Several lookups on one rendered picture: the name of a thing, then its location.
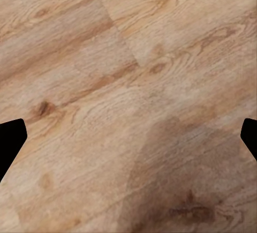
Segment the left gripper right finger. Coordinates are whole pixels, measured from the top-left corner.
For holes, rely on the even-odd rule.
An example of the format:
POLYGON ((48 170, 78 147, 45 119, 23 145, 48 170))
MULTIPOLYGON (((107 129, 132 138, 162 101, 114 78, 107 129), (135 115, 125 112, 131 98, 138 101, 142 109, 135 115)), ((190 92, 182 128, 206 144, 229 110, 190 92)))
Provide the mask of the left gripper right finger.
POLYGON ((240 137, 257 160, 257 120, 246 118, 240 137))

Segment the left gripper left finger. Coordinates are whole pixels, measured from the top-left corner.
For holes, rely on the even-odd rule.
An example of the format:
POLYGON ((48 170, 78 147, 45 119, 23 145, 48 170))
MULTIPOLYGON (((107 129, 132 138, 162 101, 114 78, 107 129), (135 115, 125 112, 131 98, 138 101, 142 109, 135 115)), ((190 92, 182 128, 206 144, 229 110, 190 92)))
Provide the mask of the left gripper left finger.
POLYGON ((22 118, 0 124, 0 182, 27 140, 22 118))

